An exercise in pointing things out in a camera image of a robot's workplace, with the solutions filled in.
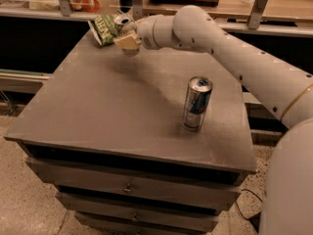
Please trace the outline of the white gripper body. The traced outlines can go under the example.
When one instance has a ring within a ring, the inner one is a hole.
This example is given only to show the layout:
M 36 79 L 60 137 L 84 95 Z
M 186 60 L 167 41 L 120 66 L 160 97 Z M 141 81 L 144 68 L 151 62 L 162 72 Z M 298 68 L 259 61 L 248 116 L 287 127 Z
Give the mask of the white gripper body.
M 150 16 L 142 19 L 137 26 L 137 35 L 141 44 L 150 50 L 161 48 L 160 38 L 162 37 L 160 23 L 162 15 Z

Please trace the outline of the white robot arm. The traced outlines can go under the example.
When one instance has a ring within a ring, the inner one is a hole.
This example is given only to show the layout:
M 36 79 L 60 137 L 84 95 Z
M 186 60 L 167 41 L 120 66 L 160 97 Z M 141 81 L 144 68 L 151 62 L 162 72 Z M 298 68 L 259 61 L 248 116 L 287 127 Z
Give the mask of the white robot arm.
M 224 31 L 202 8 L 114 20 L 120 49 L 170 47 L 210 54 L 288 129 L 265 183 L 259 235 L 313 235 L 313 76 Z

